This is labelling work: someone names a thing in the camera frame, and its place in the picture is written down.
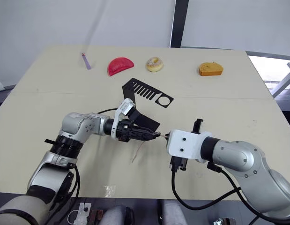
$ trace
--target black plastic tool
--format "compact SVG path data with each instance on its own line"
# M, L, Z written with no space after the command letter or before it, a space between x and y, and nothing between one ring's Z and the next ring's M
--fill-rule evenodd
M124 98L130 98L133 100L135 103L135 96L134 94L136 93L137 95L143 96L144 98L148 100L152 100L155 95L161 94L159 98L155 101L158 105L167 108L171 102L174 100L171 96L168 96L167 94L163 93L162 91L153 88L152 86L139 81L135 78L131 78L123 87L123 94ZM160 98L166 97L169 100L169 103L167 105L163 105L159 102Z

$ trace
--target white cable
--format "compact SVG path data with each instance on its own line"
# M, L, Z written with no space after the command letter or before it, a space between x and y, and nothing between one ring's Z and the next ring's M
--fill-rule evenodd
M69 215L68 215L68 217L67 217L67 222L68 222L69 224L71 224L71 225L74 225L74 224L75 224L75 221L74 221L74 223L70 223L70 222L69 222L69 216L70 216L70 214L71 214L72 212L75 212L75 211L79 212L78 210L73 210L73 211L71 211L71 212L69 213Z
M137 149L137 151L136 151L134 157L133 157L132 160L131 160L131 163L134 163L134 160L135 160L135 158L136 158L136 156L137 156L137 153L139 152L139 150L141 149L141 146L142 146L144 143L145 143L145 141L143 141L143 142L141 143L141 145L139 146L139 148Z

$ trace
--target white wall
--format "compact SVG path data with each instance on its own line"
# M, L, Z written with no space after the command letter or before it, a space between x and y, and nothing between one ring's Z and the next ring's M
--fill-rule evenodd
M290 0L189 0L181 46L290 56Z
M0 81L16 84L49 45L168 47L175 0L0 0Z

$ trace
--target black cable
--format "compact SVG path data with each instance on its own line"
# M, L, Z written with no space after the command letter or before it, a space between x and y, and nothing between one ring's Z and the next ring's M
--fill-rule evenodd
M84 202L83 202L83 210L85 210L85 201L87 200L87 198L84 198Z
M102 114L102 113L105 113L105 112L108 112L108 111L112 111L112 110L117 110L118 108L113 108L113 109L106 109L106 110L103 110L101 112L97 112L97 114Z
M213 200L212 202L206 204L206 205L202 205L202 206L199 206L199 207L193 207L193 206L190 206L188 204L186 204L177 194L176 190L175 190L175 172L173 171L172 172L172 191L175 195L175 197L177 198L177 200L186 208L188 208L189 210L203 210L203 209L206 209L214 204L217 204L219 201L223 200L224 198L230 196L231 194L235 193L236 191L239 191L241 188L238 187L236 188L236 190L232 190L230 192L227 192L226 194L222 195L221 197Z
M50 217L46 220L46 222L44 223L44 225L47 225L49 223L49 221L56 215L56 213L58 213L62 207L64 207L66 205L66 203L68 202L68 200L71 198L73 192L76 189L76 186L78 184L78 179L76 178L75 180L75 184L74 187L72 188L72 191L68 193L67 197L65 198L65 200L56 208L56 210L50 215Z
M254 219L249 223L249 225L253 225L256 220L258 220L259 216L254 217Z
M76 179L77 179L77 191L76 191L76 196L75 196L75 200L73 202L73 204L70 206L70 208L67 210L67 212L59 219L59 221L57 222L57 224L60 224L64 218L71 212L73 206L76 204L77 200L78 200L78 195L79 195L79 190L80 190L80 175L79 175L79 172L78 172L78 168L77 166L75 166L75 172L76 172Z
M235 185L235 183L233 182L233 180L231 179L231 177L224 171L221 169L221 173L225 175L225 177L229 180L230 184L234 187L234 189L237 189L237 186ZM249 205L246 200L243 198L243 196L241 195L239 190L236 190L238 197L240 198L240 200L242 201L242 203L255 215L259 216L260 218L272 222L274 224L290 224L290 218L288 219L279 219L279 218L273 218L273 217L267 217L263 214L261 214L260 212L256 211L255 209L253 209L251 207L251 205Z

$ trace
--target power strip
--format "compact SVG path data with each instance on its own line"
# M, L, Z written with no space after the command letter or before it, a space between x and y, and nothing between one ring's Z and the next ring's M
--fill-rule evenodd
M79 206L79 213L77 213L76 220L74 221L75 225L87 225L87 217L89 216L90 207L92 206L91 203L80 203Z

